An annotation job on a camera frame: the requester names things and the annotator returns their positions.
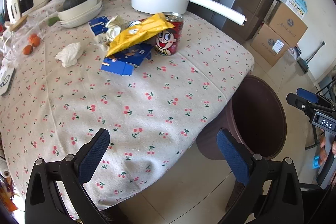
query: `cartoon boy face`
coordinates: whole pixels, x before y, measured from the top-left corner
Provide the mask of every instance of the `cartoon boy face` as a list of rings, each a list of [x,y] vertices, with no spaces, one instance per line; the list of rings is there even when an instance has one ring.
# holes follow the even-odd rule
[[[159,48],[162,48],[162,49],[170,48],[174,42],[176,42],[174,35],[168,32],[167,30],[160,32],[156,36],[156,45]]]

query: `mop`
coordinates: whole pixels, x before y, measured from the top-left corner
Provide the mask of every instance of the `mop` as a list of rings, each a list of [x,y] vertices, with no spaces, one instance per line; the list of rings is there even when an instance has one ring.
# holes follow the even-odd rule
[[[310,60],[312,60],[312,58],[315,56],[315,54],[319,51],[319,49],[325,45],[325,42],[323,41],[321,43],[321,45],[318,47],[318,49],[306,60],[300,58],[297,63],[299,64],[299,66],[301,67],[301,69],[303,70],[304,73],[308,72],[308,63],[310,62]]]

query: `blue gripper pad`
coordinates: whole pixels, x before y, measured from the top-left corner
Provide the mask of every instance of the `blue gripper pad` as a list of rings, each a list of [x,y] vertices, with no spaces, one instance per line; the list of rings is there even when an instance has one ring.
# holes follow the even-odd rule
[[[316,96],[315,93],[310,92],[308,90],[304,90],[302,88],[298,88],[296,90],[296,95],[306,99],[307,101],[310,101],[313,104],[319,102],[319,98]]]
[[[103,157],[106,149],[110,143],[110,134],[106,129],[104,130],[100,137],[92,145],[91,149],[88,151],[82,162],[78,167],[78,181],[80,184],[89,182],[93,176],[93,173],[97,169],[97,166]]]
[[[249,167],[242,155],[238,152],[233,142],[238,143],[231,133],[227,130],[230,136],[227,136],[223,130],[218,131],[217,133],[217,145],[222,154],[225,157],[228,165],[230,166],[234,176],[236,179],[243,183],[245,186],[247,185],[250,175],[249,175]]]

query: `plastic bag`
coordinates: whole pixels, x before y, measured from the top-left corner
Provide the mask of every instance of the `plastic bag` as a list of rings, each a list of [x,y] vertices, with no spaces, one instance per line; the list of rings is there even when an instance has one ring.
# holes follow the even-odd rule
[[[24,58],[22,50],[29,44],[28,37],[32,34],[37,34],[41,41],[44,38],[44,33],[32,17],[27,17],[27,22],[14,32],[11,32],[9,28],[6,29],[0,41],[4,58],[8,61]]]

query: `human hand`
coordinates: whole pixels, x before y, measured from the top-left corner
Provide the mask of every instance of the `human hand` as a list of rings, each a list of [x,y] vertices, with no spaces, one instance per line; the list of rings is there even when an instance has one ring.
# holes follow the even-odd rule
[[[324,149],[325,145],[326,145],[326,137],[323,134],[320,138],[320,148],[321,149],[320,149],[319,165],[322,165],[327,160],[327,157],[328,157],[328,154]],[[336,142],[333,143],[331,147],[331,151],[334,155],[336,154]]]

